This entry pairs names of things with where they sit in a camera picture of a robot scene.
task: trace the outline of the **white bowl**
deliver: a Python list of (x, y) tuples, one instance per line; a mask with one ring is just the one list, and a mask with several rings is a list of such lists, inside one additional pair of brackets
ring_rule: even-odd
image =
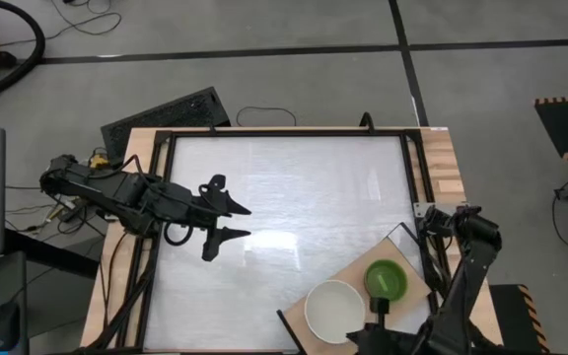
[(327, 280), (308, 294), (304, 316), (317, 338), (330, 344), (342, 344), (348, 341), (346, 333), (363, 328), (365, 303), (352, 286), (339, 280)]

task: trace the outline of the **black hose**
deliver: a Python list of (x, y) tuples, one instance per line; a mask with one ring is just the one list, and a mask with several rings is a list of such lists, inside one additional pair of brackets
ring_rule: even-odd
[(33, 19), (32, 16), (28, 15), (27, 12), (21, 10), (15, 5), (0, 0), (0, 9), (10, 11), (22, 18), (28, 25), (30, 25), (30, 28), (35, 33), (36, 38), (35, 50), (32, 52), (30, 57), (21, 65), (19, 65), (17, 69), (15, 69), (12, 73), (8, 74), (5, 78), (0, 80), (1, 92), (21, 80), (21, 78), (26, 76), (26, 74), (33, 70), (36, 65), (42, 60), (43, 54), (45, 53), (45, 35), (43, 34), (43, 31), (40, 29), (40, 26), (35, 21), (35, 19)]

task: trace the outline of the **green bowl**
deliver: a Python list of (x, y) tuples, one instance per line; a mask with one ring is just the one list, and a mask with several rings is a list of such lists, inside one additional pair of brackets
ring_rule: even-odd
[(372, 297), (397, 301), (406, 292), (406, 273), (394, 261), (376, 260), (365, 271), (365, 288)]

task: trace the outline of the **computer mouse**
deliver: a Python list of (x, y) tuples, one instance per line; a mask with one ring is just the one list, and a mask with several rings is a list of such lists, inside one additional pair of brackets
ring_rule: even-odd
[(19, 312), (14, 301), (0, 306), (0, 351), (10, 351), (19, 342)]

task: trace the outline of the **gray floor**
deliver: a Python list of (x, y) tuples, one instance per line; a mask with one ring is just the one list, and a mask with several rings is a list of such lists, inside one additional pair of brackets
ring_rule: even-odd
[[(94, 0), (94, 9), (103, 1)], [(48, 1), (15, 3), (36, 16), (48, 35), (66, 26)], [(89, 17), (84, 8), (58, 5), (72, 20)], [(568, 1), (399, 5), (413, 43), (568, 38)], [(48, 43), (46, 54), (397, 42), (389, 5), (382, 0), (115, 0), (113, 9), (123, 15), (113, 33), (67, 32)], [(0, 42), (29, 35), (5, 16), (0, 14)], [(28, 50), (11, 47), (21, 55)], [(568, 162), (558, 158), (533, 110), (536, 98), (568, 96), (568, 47), (416, 52), (413, 61), (430, 123), (451, 128), (468, 199), (501, 225), (504, 249), (490, 282), (528, 285), (552, 351), (568, 353), (568, 248), (557, 240), (550, 216), (552, 190), (568, 179)], [(0, 95), (0, 127), (8, 132), (7, 181), (35, 185), (49, 159), (61, 153), (85, 159), (102, 145), (103, 124), (209, 86), (231, 117), (244, 106), (276, 106), (293, 111), (301, 125), (352, 125), (364, 110), (378, 125), (416, 124), (397, 52), (45, 65)], [(248, 114), (243, 122), (286, 124), (286, 119)], [(8, 208), (45, 201), (31, 191), (7, 196)], [(12, 219), (20, 226), (38, 220), (40, 215)], [(568, 238), (568, 204), (558, 206), (557, 220)], [(86, 231), (80, 239), (56, 243), (77, 248), (92, 237)], [(58, 298), (61, 311), (41, 311), (39, 299), (34, 314), (43, 316), (35, 317), (33, 331), (85, 315), (91, 282), (57, 276), (43, 280), (35, 292), (67, 290)], [(79, 287), (65, 289), (72, 282)], [(81, 331), (80, 322), (38, 336), (33, 353), (70, 350)], [(56, 340), (61, 336), (67, 341)]]

